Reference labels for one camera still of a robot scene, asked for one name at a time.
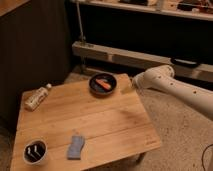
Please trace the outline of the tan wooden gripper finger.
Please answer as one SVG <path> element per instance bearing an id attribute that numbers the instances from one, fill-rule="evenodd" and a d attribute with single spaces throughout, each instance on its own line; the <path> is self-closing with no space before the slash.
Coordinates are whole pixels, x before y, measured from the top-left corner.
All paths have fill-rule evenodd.
<path id="1" fill-rule="evenodd" d="M 125 88 L 123 88 L 121 90 L 121 93 L 130 93 L 132 91 L 134 91 L 134 86 L 130 85 L 130 86 L 126 86 Z"/>

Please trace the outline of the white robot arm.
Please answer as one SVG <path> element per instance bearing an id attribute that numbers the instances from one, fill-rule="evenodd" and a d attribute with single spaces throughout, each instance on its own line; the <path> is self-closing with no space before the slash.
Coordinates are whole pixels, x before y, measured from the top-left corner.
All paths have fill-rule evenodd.
<path id="1" fill-rule="evenodd" d="M 213 91 L 176 80 L 174 75 L 170 65 L 152 67 L 134 76 L 123 91 L 156 89 L 174 96 L 213 121 Z"/>

